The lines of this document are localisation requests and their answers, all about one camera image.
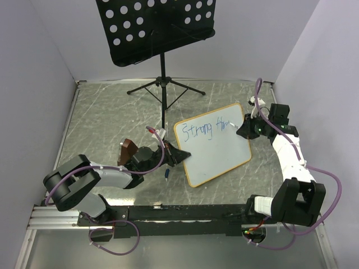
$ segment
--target table surface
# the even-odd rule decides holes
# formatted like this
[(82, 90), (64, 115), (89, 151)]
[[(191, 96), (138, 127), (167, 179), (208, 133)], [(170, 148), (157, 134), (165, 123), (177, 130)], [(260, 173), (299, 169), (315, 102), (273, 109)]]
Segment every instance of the table surface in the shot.
[[(244, 112), (252, 109), (248, 100), (254, 95), (254, 83), (179, 81), (206, 92), (205, 96), (188, 91), (166, 111), (167, 140), (174, 146), (175, 123), (193, 116), (240, 103)], [(133, 140), (137, 146), (157, 148), (145, 126), (161, 127), (161, 105), (146, 90), (131, 95), (126, 91), (148, 81), (136, 83), (81, 83), (59, 165), (77, 154), (85, 154), (91, 161), (116, 165), (119, 142)], [(149, 88), (158, 98), (160, 87)], [(170, 104), (183, 88), (169, 84), (167, 98)], [(259, 94), (267, 107), (274, 102), (269, 84), (263, 84)], [(171, 168), (168, 182), (164, 179), (166, 166), (145, 175), (145, 181), (134, 189), (95, 187), (93, 193), (102, 194), (111, 205), (212, 205), (245, 203), (251, 194), (274, 196), (282, 183), (279, 160), (269, 141), (259, 137), (250, 141), (252, 159), (197, 188), (189, 186), (183, 164)]]

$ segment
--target black bracket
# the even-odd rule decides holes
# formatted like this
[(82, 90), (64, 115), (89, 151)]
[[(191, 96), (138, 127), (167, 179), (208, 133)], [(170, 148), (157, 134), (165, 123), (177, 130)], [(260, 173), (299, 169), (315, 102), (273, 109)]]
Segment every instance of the black bracket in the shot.
[[(109, 206), (113, 219), (132, 221), (143, 236), (225, 234), (242, 236), (241, 226), (258, 224), (262, 216), (248, 218), (246, 205), (180, 205), (180, 206)], [(91, 223), (85, 215), (78, 226), (103, 226)], [(115, 225), (114, 238), (136, 236), (131, 225)]]

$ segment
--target black music stand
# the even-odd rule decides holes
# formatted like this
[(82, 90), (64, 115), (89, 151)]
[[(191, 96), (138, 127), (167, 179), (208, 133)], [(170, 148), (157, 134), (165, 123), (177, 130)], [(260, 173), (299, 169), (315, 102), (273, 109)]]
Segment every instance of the black music stand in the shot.
[[(116, 66), (138, 64), (160, 54), (161, 76), (127, 94), (145, 89), (160, 101), (162, 128), (165, 110), (187, 90), (206, 94), (166, 77), (164, 53), (214, 36), (215, 0), (96, 0), (96, 3)], [(168, 83), (185, 88), (169, 106)], [(162, 100), (147, 89), (153, 84), (162, 88)]]

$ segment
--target blue marker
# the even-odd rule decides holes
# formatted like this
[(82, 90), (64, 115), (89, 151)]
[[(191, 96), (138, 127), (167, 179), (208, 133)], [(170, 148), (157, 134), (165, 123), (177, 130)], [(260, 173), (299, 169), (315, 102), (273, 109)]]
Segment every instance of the blue marker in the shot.
[(166, 182), (168, 180), (168, 174), (169, 174), (169, 169), (167, 168), (166, 172), (164, 173), (164, 178), (165, 178)]

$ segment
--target stand base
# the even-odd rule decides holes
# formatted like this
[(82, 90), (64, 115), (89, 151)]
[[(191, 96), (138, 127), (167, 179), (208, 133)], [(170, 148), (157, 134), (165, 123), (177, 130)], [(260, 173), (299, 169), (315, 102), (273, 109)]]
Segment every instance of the stand base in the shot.
[[(184, 92), (181, 93), (170, 105), (167, 105), (167, 90), (166, 90), (166, 86), (167, 84), (172, 83), (175, 84), (177, 86), (180, 86), (182, 88), (185, 88)], [(161, 87), (162, 88), (162, 100), (159, 100), (157, 98), (157, 96), (155, 96), (152, 92), (150, 92), (149, 89), (147, 89), (147, 87), (151, 86), (151, 85), (156, 85), (157, 87)], [(148, 91), (153, 97), (155, 97), (161, 104), (162, 104), (162, 128), (164, 128), (165, 122), (164, 122), (164, 111), (169, 109), (183, 94), (185, 94), (186, 91), (191, 90), (191, 91), (195, 91), (198, 92), (201, 95), (206, 95), (206, 93), (204, 91), (200, 91), (197, 90), (195, 88), (186, 86), (182, 83), (179, 83), (177, 81), (172, 80), (171, 77), (157, 77), (155, 81), (152, 81), (146, 85), (143, 85), (141, 87), (135, 88), (131, 91), (128, 91), (127, 94), (130, 95), (131, 93), (135, 92), (135, 91), (139, 91), (145, 89), (146, 91)]]

